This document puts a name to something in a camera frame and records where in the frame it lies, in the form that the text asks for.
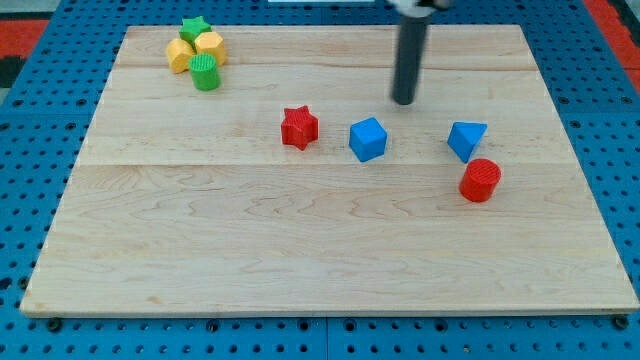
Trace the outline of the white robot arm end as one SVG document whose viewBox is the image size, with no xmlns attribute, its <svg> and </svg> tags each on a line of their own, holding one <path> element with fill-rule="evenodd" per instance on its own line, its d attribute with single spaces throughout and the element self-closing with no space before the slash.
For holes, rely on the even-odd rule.
<svg viewBox="0 0 640 360">
<path fill-rule="evenodd" d="M 453 0 L 388 0 L 402 16 L 411 18 L 429 17 L 437 11 L 446 11 L 454 4 Z"/>
</svg>

